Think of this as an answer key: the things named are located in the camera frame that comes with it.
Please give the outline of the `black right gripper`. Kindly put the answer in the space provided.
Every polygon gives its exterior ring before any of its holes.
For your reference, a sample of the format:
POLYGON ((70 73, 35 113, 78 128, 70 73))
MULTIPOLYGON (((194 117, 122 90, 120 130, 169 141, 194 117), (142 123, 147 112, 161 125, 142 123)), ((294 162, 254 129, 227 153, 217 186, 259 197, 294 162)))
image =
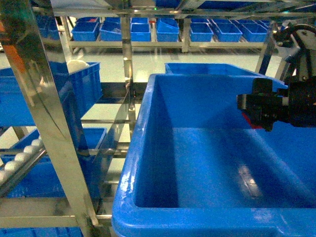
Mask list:
POLYGON ((251 93, 237 96, 237 108, 266 131, 272 131, 277 121, 289 122, 288 88, 274 89, 273 83, 271 79, 255 78, 251 93))

